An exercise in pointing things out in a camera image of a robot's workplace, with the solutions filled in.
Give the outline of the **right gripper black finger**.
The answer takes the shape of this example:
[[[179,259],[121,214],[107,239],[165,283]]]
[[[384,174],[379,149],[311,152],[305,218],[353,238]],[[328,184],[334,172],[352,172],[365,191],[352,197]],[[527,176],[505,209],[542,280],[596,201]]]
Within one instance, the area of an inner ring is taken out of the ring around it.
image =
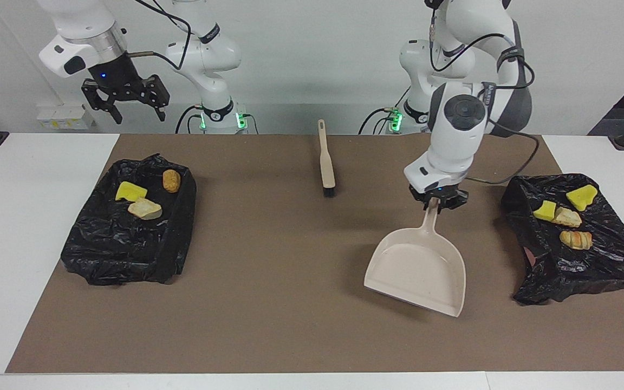
[[[112,92],[109,97],[103,99],[100,92],[104,92],[104,90],[96,81],[84,81],[82,84],[82,92],[91,109],[109,113],[115,124],[122,124],[123,116],[115,106],[115,98]]]
[[[149,106],[154,108],[159,121],[165,121],[165,108],[169,104],[170,94],[159,76],[150,76],[147,79],[147,99]]]

